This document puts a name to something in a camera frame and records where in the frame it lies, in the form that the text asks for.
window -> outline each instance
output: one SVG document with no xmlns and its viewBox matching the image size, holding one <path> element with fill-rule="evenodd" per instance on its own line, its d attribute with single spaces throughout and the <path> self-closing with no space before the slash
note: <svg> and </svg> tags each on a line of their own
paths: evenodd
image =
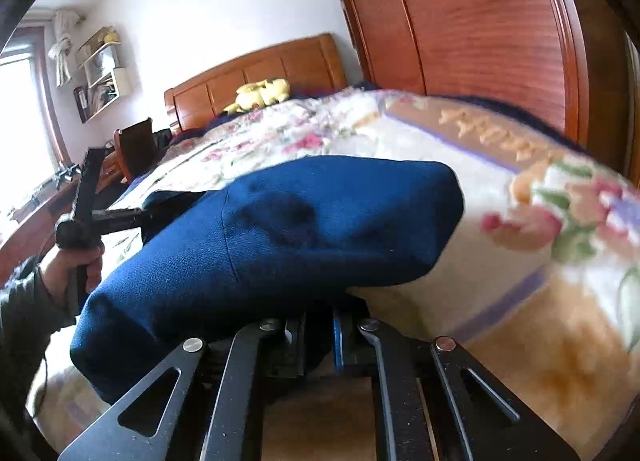
<svg viewBox="0 0 640 461">
<path fill-rule="evenodd" d="M 17 29 L 0 54 L 0 214 L 69 163 L 52 111 L 44 29 Z"/>
</svg>

wooden wardrobe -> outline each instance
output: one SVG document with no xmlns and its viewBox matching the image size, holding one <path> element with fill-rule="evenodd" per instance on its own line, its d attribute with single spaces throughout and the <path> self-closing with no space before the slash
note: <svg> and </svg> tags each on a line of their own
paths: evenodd
<svg viewBox="0 0 640 461">
<path fill-rule="evenodd" d="M 628 168 L 628 48 L 603 0 L 342 2 L 365 78 L 519 105 Z"/>
</svg>

tied white curtain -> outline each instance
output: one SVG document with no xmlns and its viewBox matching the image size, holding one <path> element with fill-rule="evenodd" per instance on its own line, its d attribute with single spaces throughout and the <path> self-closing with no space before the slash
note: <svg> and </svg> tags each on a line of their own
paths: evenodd
<svg viewBox="0 0 640 461">
<path fill-rule="evenodd" d="M 56 43 L 49 49 L 49 58 L 56 61 L 56 85 L 63 86 L 71 80 L 68 57 L 71 53 L 71 36 L 69 32 L 80 20 L 79 15 L 71 9 L 58 9 L 53 15 L 53 32 Z"/>
</svg>

dark sleeve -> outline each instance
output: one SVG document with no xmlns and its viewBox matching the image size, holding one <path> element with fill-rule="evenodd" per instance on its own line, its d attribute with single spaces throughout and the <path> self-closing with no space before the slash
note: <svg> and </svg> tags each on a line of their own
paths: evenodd
<svg viewBox="0 0 640 461">
<path fill-rule="evenodd" d="M 0 292 L 0 403 L 14 423 L 22 418 L 49 337 L 75 323 L 54 304 L 37 268 Z"/>
</svg>

silver screw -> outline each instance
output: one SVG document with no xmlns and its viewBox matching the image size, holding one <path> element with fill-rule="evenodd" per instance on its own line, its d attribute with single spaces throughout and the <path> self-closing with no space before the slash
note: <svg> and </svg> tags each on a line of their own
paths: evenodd
<svg viewBox="0 0 640 461">
<path fill-rule="evenodd" d="M 199 338 L 189 338 L 182 344 L 182 349 L 188 353 L 197 353 L 202 349 L 203 345 L 202 340 Z"/>
<path fill-rule="evenodd" d="M 277 318 L 266 318 L 260 322 L 260 329 L 263 331 L 274 331 L 280 327 L 280 322 Z"/>
<path fill-rule="evenodd" d="M 439 336 L 436 338 L 436 347 L 440 351 L 453 351 L 456 348 L 456 341 L 448 336 Z"/>
<path fill-rule="evenodd" d="M 363 331 L 377 331 L 380 328 L 380 321 L 375 318 L 365 318 L 360 321 L 360 329 Z"/>
</svg>

